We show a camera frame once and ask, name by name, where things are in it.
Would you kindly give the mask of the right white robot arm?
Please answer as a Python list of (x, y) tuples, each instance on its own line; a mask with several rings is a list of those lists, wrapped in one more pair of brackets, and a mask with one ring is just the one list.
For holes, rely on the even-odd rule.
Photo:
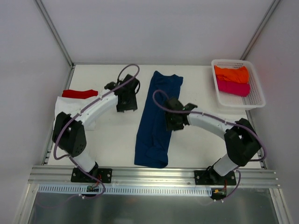
[(185, 126), (196, 126), (224, 140), (226, 154), (203, 172), (194, 172), (197, 185), (235, 185), (233, 170), (247, 165), (261, 149), (250, 122), (244, 118), (229, 122), (215, 115), (204, 113), (196, 105), (183, 105), (177, 98), (165, 101), (166, 127), (178, 131)]

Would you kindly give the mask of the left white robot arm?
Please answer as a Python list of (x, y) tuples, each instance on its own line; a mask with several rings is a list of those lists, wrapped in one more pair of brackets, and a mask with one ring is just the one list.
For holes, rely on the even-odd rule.
[(100, 179), (99, 166), (86, 150), (86, 130), (92, 130), (95, 121), (112, 108), (118, 112), (137, 110), (136, 94), (140, 81), (132, 75), (110, 82), (97, 96), (86, 99), (58, 97), (52, 134), (55, 160), (69, 158), (87, 182)]

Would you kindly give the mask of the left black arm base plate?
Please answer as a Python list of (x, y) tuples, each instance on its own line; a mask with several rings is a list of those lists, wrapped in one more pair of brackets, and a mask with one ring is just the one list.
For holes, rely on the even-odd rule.
[[(89, 175), (98, 178), (102, 183), (111, 183), (112, 171), (111, 168), (93, 168)], [(97, 181), (85, 175), (79, 168), (74, 168), (72, 170), (71, 182), (96, 183)]]

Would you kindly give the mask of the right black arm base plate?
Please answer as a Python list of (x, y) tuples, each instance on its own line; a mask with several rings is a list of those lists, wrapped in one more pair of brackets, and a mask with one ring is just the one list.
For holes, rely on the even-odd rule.
[(230, 171), (225, 176), (220, 176), (213, 170), (195, 170), (194, 180), (196, 185), (236, 185), (236, 177), (233, 171)]

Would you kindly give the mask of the navy blue t shirt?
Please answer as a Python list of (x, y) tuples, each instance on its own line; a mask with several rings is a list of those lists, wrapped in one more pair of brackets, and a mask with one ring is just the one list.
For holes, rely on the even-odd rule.
[(165, 92), (165, 95), (155, 94), (155, 100), (162, 105), (167, 97), (179, 97), (182, 84), (183, 78), (180, 76), (164, 76), (158, 71), (154, 72), (136, 135), (135, 165), (150, 168), (168, 165), (171, 131), (167, 131), (164, 111), (154, 103), (152, 96), (156, 90)]

